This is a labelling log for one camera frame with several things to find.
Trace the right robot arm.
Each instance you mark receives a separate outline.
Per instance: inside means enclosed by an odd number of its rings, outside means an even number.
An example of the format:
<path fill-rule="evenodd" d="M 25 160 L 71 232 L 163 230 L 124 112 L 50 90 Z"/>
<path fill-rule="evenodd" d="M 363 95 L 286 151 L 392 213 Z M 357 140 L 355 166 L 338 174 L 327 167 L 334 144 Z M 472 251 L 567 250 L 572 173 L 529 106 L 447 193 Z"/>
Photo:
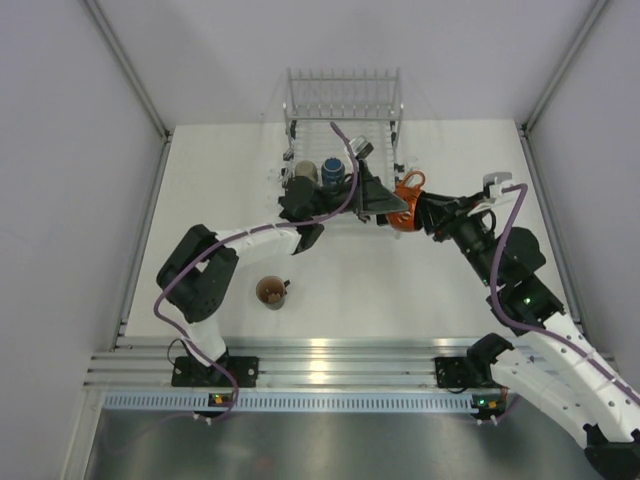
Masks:
<path fill-rule="evenodd" d="M 639 394 L 589 343 L 563 303 L 538 278 L 545 257 L 516 226 L 527 186 L 493 186 L 471 197 L 422 192 L 414 222 L 435 241 L 453 240 L 488 287 L 498 321 L 536 350 L 548 374 L 510 341 L 489 333 L 467 351 L 470 379 L 497 384 L 568 433 L 604 479 L 639 476 Z"/>

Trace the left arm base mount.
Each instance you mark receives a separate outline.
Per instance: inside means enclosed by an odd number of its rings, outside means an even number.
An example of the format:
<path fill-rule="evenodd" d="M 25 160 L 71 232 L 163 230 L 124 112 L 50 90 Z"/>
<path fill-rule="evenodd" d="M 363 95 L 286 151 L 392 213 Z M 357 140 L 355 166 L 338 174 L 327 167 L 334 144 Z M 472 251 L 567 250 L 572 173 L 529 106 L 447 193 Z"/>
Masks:
<path fill-rule="evenodd" d="M 255 356 L 231 356 L 224 367 L 240 388 L 256 386 L 259 375 L 259 358 Z M 171 386 L 179 388 L 231 387 L 231 381 L 215 367 L 206 367 L 190 356 L 175 359 Z"/>

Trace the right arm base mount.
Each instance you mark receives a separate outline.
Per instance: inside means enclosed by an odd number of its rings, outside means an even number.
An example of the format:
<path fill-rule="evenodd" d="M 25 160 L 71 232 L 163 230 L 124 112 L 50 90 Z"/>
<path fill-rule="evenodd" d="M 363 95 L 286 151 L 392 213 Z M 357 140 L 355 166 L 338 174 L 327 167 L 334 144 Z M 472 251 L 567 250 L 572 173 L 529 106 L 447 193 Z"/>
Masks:
<path fill-rule="evenodd" d="M 436 357 L 434 366 L 437 386 L 450 393 L 461 394 L 486 385 L 486 379 L 465 357 Z"/>

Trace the olive grey mug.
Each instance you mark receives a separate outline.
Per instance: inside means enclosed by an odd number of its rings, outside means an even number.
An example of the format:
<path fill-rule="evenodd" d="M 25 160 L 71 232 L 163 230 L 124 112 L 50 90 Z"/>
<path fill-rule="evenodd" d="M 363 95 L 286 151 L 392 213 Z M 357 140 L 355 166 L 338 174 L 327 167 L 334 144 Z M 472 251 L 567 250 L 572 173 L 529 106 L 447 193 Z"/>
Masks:
<path fill-rule="evenodd" d="M 307 178 L 314 183 L 319 181 L 317 166 L 309 160 L 300 160 L 295 164 L 294 176 Z"/>

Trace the brown mug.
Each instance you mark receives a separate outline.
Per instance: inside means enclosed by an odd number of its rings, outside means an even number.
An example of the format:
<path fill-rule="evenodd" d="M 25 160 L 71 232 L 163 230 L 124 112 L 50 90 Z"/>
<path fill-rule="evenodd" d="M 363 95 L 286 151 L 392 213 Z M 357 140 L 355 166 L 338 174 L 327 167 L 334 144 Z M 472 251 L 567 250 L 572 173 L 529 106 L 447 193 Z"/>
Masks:
<path fill-rule="evenodd" d="M 277 276 L 266 276 L 256 285 L 256 297 L 266 308 L 279 310 L 285 304 L 289 286 L 289 280 L 283 280 Z"/>

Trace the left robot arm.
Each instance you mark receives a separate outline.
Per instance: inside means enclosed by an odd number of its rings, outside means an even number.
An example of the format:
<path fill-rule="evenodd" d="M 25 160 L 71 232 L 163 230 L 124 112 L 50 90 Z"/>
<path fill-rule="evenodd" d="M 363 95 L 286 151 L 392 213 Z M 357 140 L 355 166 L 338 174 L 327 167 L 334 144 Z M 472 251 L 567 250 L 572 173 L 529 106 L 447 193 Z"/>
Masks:
<path fill-rule="evenodd" d="M 228 349 L 216 312 L 221 307 L 234 273 L 253 263 L 309 250 L 324 231 L 324 223 L 352 212 L 365 221 L 370 216 L 404 213 L 408 203 L 372 175 L 363 160 L 356 171 L 334 185 L 318 184 L 295 175 L 278 199 L 278 223 L 247 229 L 212 232 L 202 224 L 191 227 L 170 254 L 156 277 L 161 294 L 154 314 L 178 330 L 193 373 L 215 386 L 227 376 Z"/>

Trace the dark blue mug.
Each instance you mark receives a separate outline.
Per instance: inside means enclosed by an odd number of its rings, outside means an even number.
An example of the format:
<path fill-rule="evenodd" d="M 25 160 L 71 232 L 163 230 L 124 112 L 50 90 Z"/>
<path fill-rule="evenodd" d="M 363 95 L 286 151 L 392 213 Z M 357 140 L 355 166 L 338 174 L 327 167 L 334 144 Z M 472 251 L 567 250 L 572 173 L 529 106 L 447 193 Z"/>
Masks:
<path fill-rule="evenodd" d="M 339 158 L 327 158 L 321 165 L 322 186 L 325 188 L 338 188 L 343 183 L 345 175 L 345 165 Z"/>

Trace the black and red mug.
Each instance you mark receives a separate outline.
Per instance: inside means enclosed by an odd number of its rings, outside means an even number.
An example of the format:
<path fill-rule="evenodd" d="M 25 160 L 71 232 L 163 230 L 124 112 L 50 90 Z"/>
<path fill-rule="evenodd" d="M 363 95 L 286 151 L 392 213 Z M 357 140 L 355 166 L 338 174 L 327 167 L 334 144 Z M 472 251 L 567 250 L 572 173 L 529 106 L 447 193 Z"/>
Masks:
<path fill-rule="evenodd" d="M 426 175 L 420 170 L 412 170 L 397 184 L 394 194 L 403 200 L 404 211 L 387 214 L 389 225 L 399 232 L 415 232 L 420 229 L 417 217 L 418 200 L 423 193 Z"/>

